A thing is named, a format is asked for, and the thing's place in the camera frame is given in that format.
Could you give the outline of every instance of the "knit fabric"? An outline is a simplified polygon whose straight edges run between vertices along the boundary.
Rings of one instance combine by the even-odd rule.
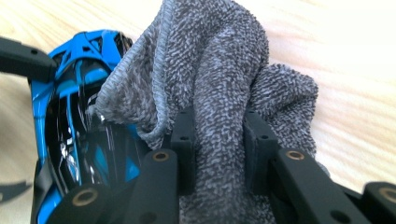
[[[180,198],[181,223],[275,222],[267,197],[244,184],[247,106],[282,147],[314,157],[318,87],[286,65],[268,65],[268,54],[262,26],[235,2],[165,0],[100,90],[96,112],[135,123],[143,135],[156,130],[144,138],[152,149],[172,131],[176,114],[193,106],[197,180],[195,192]]]

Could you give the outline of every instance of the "hole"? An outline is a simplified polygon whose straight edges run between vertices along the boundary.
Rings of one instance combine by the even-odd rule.
[[[76,207],[81,207],[93,203],[97,197],[96,189],[84,189],[74,196],[72,203]]]
[[[165,152],[157,152],[152,156],[152,159],[155,161],[167,161],[169,159],[169,155]]]
[[[343,212],[331,211],[330,215],[339,223],[350,223],[350,218]]]
[[[288,151],[286,156],[295,161],[301,161],[305,158],[304,154],[298,151]]]
[[[155,215],[154,213],[150,213],[150,212],[143,214],[139,218],[140,224],[151,224],[151,223],[154,223],[155,220],[157,220],[157,215]]]
[[[396,203],[396,189],[392,188],[380,188],[379,193],[392,203]]]

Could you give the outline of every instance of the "wooden surface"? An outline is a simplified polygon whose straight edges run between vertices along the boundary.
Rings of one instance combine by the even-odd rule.
[[[332,179],[356,191],[368,181],[396,183],[393,3],[237,2],[266,29],[271,63],[285,63],[318,83],[312,134],[317,158]],[[0,35],[46,52],[80,31],[109,28],[136,40],[160,5],[160,0],[0,0]],[[0,183],[33,180],[35,160],[27,82],[0,76]],[[28,223],[31,200],[29,190],[0,205],[0,223]]]

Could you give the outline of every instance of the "microfiber towel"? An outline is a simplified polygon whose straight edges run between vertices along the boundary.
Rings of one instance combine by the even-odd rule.
[[[229,0],[164,0],[148,29],[98,93],[94,110],[134,123],[152,149],[176,114],[193,106],[196,188],[180,197],[181,223],[274,223],[268,198],[244,185],[243,118],[257,111],[282,147],[315,156],[310,134],[318,87],[283,64],[268,64],[259,22]]]

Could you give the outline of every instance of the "brass insert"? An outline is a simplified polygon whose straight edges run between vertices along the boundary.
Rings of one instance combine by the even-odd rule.
[[[154,155],[152,155],[152,159],[155,161],[167,161],[169,159],[169,155],[166,152],[157,152]]]
[[[80,191],[73,198],[73,205],[81,207],[93,203],[98,197],[98,191],[96,189],[84,189]]]
[[[286,156],[295,161],[302,161],[305,158],[304,154],[298,151],[288,151]]]
[[[392,188],[380,188],[379,193],[388,201],[396,203],[396,189]]]

